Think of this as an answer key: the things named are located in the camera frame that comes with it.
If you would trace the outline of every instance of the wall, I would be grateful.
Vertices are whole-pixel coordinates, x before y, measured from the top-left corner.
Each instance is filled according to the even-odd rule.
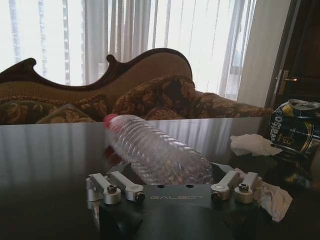
[[[291,0],[257,0],[238,102],[264,107]]]

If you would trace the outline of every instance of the screw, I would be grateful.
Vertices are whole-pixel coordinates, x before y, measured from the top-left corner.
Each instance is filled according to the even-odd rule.
[[[240,184],[239,184],[239,190],[240,190],[241,192],[248,192],[248,190],[249,190],[248,184],[240,183]]]
[[[136,195],[135,195],[135,202],[138,203],[138,204],[141,204],[146,198],[146,195],[143,193],[143,192],[138,192]]]
[[[109,194],[114,194],[117,191],[117,186],[115,185],[109,185],[106,190]]]
[[[221,202],[221,197],[221,193],[218,191],[214,191],[213,193],[211,193],[211,199],[216,203]]]

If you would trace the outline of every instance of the bottle cap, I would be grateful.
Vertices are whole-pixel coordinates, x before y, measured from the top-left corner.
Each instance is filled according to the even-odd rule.
[[[108,129],[110,127],[111,120],[113,118],[115,118],[116,116],[118,116],[118,114],[115,114],[115,113],[111,113],[111,114],[108,114],[107,116],[105,116],[104,120],[103,120],[104,127]]]

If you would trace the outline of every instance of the sofa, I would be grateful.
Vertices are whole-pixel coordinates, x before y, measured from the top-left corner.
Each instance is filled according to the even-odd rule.
[[[109,67],[85,86],[54,83],[28,58],[0,73],[0,125],[101,122],[110,113],[146,120],[262,117],[272,113],[195,90],[188,60],[156,48],[129,62],[107,56]]]

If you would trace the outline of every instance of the crumpled napkin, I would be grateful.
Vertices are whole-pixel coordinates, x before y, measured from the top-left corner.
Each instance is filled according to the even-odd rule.
[[[282,150],[272,147],[272,142],[258,134],[244,134],[241,136],[231,136],[231,150],[235,155],[240,156],[252,153],[253,156],[276,155]]]
[[[246,173],[241,169],[235,169],[240,173],[240,178],[244,179]],[[259,177],[258,184],[253,192],[253,198],[265,209],[275,222],[280,222],[286,215],[287,210],[292,202],[292,197],[279,186],[274,186],[262,181]]]

